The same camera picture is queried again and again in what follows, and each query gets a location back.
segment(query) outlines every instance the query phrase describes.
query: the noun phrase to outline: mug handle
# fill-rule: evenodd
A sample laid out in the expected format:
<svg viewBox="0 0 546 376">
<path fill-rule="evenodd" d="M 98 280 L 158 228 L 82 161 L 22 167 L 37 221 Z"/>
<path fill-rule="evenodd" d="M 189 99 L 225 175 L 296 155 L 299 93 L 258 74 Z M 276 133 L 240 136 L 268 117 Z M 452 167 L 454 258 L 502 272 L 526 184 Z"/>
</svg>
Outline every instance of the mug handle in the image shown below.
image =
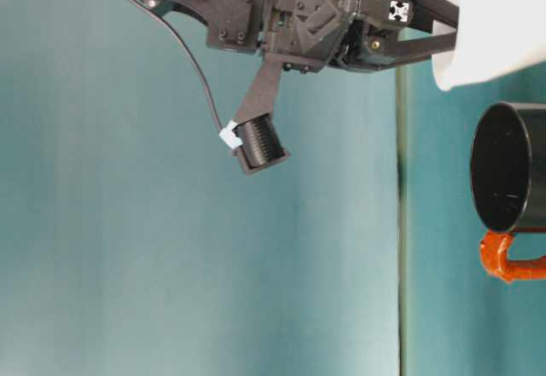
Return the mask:
<svg viewBox="0 0 546 376">
<path fill-rule="evenodd" d="M 546 256 L 529 261 L 510 261 L 508 250 L 515 234 L 498 234 L 489 231 L 481 241 L 481 262 L 491 276 L 508 284 L 513 281 L 546 280 Z"/>
</svg>

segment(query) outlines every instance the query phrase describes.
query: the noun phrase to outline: teal backdrop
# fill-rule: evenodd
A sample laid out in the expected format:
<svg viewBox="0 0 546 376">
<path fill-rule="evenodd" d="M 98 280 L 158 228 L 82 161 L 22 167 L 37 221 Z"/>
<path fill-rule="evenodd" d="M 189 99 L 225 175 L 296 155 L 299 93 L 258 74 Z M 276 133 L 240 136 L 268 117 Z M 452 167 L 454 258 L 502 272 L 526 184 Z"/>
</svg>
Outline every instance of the teal backdrop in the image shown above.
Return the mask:
<svg viewBox="0 0 546 376">
<path fill-rule="evenodd" d="M 398 374 L 394 72 L 287 74 L 248 178 L 123 0 L 0 17 L 1 375 Z M 169 19 L 230 119 L 259 58 Z"/>
<path fill-rule="evenodd" d="M 514 39 L 525 33 L 510 17 L 503 30 Z M 473 133 L 486 108 L 500 100 L 546 102 L 545 77 L 541 65 L 444 93 L 430 63 L 400 73 L 407 376 L 546 374 L 546 283 L 508 286 L 486 275 L 479 261 L 485 227 L 469 181 Z M 545 240 L 522 235 L 512 258 L 544 255 Z"/>
</svg>

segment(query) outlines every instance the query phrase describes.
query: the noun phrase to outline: black cable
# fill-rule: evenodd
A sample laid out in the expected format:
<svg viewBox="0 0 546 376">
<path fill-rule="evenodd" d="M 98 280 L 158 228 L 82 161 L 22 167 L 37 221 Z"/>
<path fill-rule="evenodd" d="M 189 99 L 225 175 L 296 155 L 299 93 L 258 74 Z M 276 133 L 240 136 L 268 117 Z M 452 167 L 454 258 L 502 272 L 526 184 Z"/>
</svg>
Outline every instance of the black cable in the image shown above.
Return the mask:
<svg viewBox="0 0 546 376">
<path fill-rule="evenodd" d="M 216 103 L 214 101 L 214 97 L 212 96 L 211 87 L 209 86 L 206 80 L 205 73 L 203 73 L 203 70 L 201 69 L 199 62 L 195 59 L 195 56 L 191 52 L 191 49 L 189 48 L 189 46 L 184 42 L 180 34 L 178 34 L 177 30 L 174 29 L 171 26 L 171 24 L 169 24 L 166 20 L 158 16 L 154 11 L 147 9 L 146 7 L 141 5 L 137 0 L 125 0 L 125 1 L 129 2 L 131 5 L 133 5 L 137 9 L 140 9 L 143 13 L 150 16 L 156 22 L 159 22 L 177 40 L 177 43 L 180 45 L 180 47 L 184 50 L 184 52 L 188 56 L 189 61 L 194 67 L 195 72 L 197 73 L 197 76 L 199 77 L 199 80 L 201 84 L 203 85 L 206 99 L 208 100 L 208 106 L 211 111 L 212 121 L 214 122 L 214 125 L 218 129 L 218 133 L 219 133 L 222 130 L 222 122 L 220 121 L 220 117 L 218 116 L 218 110 L 216 109 Z"/>
</svg>

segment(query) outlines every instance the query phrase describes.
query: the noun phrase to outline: black mug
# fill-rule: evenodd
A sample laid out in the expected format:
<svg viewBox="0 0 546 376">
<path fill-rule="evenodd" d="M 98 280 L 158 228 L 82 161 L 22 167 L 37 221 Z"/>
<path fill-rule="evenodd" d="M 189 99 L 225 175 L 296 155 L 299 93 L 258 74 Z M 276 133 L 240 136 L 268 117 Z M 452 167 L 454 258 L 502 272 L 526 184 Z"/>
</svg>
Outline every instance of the black mug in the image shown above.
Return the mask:
<svg viewBox="0 0 546 376">
<path fill-rule="evenodd" d="M 517 233 L 546 232 L 546 105 L 497 103 L 479 121 L 470 163 L 473 201 L 490 230 L 481 243 L 489 274 L 546 279 L 546 257 L 508 261 Z"/>
</svg>

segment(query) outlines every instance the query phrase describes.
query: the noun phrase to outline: black cylinder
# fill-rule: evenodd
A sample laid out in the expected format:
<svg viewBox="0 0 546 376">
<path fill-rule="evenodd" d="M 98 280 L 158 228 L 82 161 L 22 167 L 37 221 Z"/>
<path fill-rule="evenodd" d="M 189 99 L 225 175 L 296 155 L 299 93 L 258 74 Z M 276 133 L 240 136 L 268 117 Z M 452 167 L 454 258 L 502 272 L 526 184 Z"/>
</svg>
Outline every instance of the black cylinder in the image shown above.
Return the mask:
<svg viewBox="0 0 546 376">
<path fill-rule="evenodd" d="M 269 114 L 237 127 L 242 150 L 251 168 L 265 167 L 285 157 Z"/>
<path fill-rule="evenodd" d="M 470 172 L 474 204 L 488 229 L 546 228 L 546 105 L 491 107 L 474 136 Z"/>
</svg>

